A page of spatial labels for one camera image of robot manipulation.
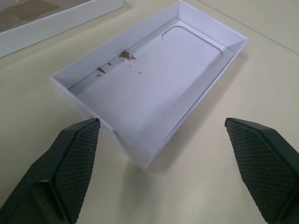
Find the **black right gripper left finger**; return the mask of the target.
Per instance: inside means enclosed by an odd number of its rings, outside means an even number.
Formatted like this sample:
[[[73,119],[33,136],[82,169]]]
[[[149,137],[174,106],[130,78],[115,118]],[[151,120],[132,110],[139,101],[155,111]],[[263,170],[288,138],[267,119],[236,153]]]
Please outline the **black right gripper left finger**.
[[[0,208],[0,224],[76,224],[92,177],[98,118],[63,129]]]

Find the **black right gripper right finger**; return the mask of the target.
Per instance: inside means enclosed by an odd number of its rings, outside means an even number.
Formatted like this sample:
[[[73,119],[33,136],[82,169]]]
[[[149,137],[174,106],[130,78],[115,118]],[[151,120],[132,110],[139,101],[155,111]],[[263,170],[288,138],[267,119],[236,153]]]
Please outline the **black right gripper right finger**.
[[[275,130],[226,118],[241,179],[267,224],[299,224],[299,153]]]

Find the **white phone box base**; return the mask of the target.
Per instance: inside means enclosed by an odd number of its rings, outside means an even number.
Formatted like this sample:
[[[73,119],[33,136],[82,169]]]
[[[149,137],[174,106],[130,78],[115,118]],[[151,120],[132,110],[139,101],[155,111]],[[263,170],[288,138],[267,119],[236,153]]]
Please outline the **white phone box base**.
[[[146,169],[247,43],[177,1],[51,78],[61,98]]]

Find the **white box lid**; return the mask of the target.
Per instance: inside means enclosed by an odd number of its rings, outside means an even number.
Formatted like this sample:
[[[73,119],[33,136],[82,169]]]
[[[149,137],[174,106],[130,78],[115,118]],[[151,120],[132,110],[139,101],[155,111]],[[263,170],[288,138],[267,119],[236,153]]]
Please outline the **white box lid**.
[[[0,58],[124,6],[124,0],[0,0]]]

